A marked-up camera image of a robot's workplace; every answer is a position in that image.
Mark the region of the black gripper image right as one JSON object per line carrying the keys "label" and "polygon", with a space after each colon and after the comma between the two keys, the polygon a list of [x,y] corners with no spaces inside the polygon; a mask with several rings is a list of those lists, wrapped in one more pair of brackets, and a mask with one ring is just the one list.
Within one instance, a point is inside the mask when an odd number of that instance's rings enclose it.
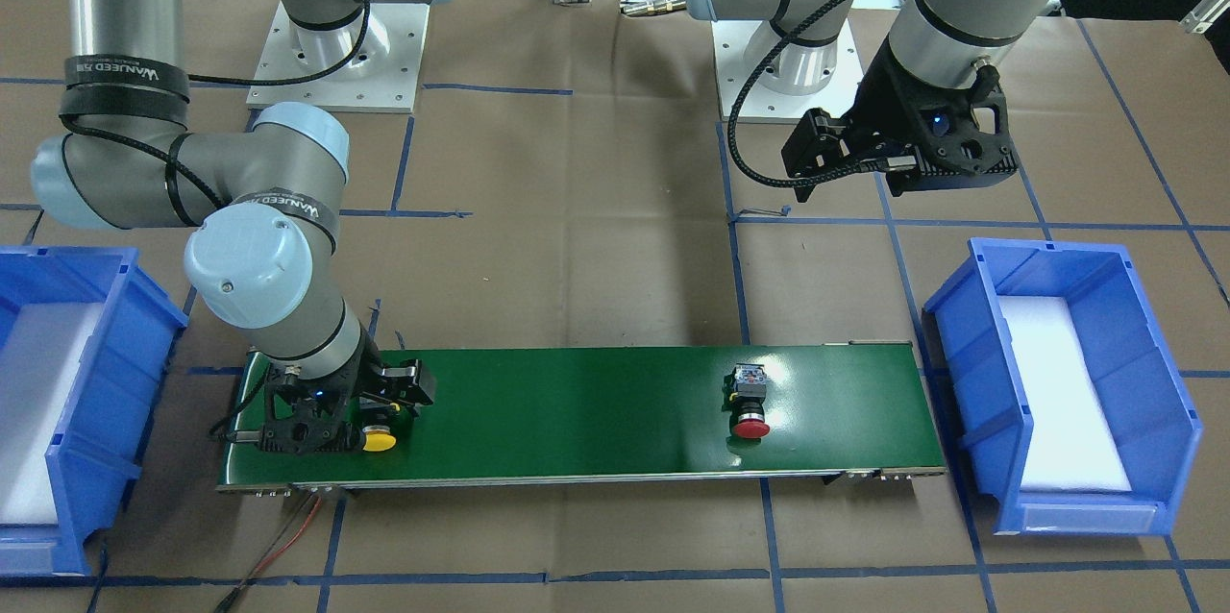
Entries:
{"label": "black gripper image right", "polygon": [[[910,74],[883,46],[847,114],[808,110],[781,150],[786,174],[808,201],[819,183],[886,174],[892,194],[1001,183],[1018,172],[1007,102],[991,62],[972,62],[968,87],[938,87]],[[851,158],[844,151],[843,140]]]}

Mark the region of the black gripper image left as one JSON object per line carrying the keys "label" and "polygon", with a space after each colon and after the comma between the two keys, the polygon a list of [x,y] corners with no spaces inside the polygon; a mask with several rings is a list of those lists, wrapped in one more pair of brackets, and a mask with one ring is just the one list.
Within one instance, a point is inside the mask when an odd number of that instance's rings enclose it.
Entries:
{"label": "black gripper image left", "polygon": [[268,453],[360,451],[360,430],[392,430],[405,406],[435,403],[435,375],[422,359],[378,363],[357,350],[333,373],[308,380],[299,366],[269,363],[260,377],[263,421],[252,443]]}

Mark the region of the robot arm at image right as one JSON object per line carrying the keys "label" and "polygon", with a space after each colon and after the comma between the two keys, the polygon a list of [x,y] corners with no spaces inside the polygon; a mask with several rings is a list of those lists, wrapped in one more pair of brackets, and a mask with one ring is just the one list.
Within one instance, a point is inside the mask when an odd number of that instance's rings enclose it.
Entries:
{"label": "robot arm at image right", "polygon": [[752,18],[750,73],[726,118],[734,166],[756,183],[807,201],[818,183],[884,175],[895,194],[1001,183],[1018,172],[998,66],[1049,0],[907,0],[843,114],[813,107],[782,149],[785,175],[756,172],[742,158],[737,126],[756,82],[788,95],[824,86],[791,82],[786,62],[827,58],[852,0],[686,0],[694,18]]}

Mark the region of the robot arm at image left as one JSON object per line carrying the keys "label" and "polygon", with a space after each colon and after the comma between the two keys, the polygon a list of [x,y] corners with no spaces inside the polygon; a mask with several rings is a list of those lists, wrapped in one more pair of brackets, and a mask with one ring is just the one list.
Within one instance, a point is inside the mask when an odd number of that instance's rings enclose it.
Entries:
{"label": "robot arm at image left", "polygon": [[263,355],[260,430],[225,442],[294,453],[386,452],[433,403],[419,359],[387,363],[335,284],[351,135],[312,103],[263,110],[241,135],[187,126],[181,0],[70,0],[73,53],[32,190],[82,229],[189,226],[184,274]]}

